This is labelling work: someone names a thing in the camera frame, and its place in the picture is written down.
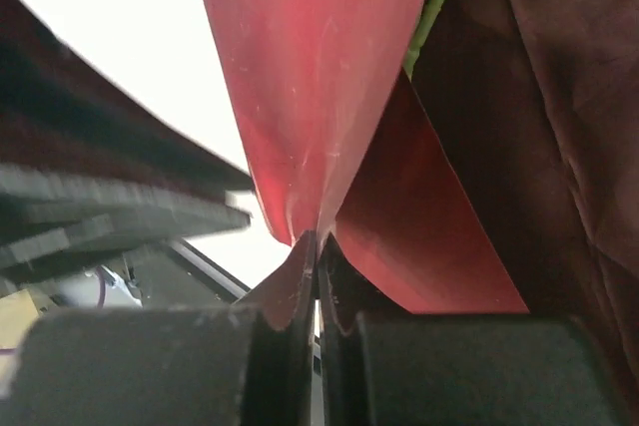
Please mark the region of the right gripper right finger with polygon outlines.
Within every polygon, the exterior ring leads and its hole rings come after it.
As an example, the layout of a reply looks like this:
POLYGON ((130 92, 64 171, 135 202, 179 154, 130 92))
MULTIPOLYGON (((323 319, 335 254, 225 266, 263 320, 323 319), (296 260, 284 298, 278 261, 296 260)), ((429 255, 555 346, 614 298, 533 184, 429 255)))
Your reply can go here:
POLYGON ((350 264, 335 237, 317 261, 323 412, 327 425, 368 425, 364 353, 357 316, 387 320, 409 312, 350 264))

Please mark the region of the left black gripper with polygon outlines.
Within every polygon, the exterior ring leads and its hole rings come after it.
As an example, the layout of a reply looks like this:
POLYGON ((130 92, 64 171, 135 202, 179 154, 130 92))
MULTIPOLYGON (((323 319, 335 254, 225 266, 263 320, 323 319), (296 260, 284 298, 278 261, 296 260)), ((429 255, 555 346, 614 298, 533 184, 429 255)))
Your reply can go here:
POLYGON ((156 119, 21 0, 1 0, 1 274, 67 276, 140 247, 242 229, 251 178, 156 119))

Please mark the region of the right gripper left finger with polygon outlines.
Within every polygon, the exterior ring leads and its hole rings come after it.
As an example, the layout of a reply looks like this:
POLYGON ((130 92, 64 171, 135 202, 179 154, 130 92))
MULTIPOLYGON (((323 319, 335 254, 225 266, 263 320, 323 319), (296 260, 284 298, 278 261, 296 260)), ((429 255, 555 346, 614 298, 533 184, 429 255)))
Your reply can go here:
POLYGON ((258 312, 243 425, 310 423, 316 261, 317 235, 306 231, 284 263, 240 301, 258 312))

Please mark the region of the dark red wrapping cloth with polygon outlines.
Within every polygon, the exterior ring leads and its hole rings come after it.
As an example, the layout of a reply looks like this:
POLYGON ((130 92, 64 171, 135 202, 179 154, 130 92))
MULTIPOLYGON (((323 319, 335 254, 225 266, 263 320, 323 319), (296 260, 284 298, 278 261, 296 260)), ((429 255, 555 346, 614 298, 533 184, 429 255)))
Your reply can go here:
POLYGON ((638 0, 204 0, 274 237, 417 312, 575 315, 638 401, 638 0))

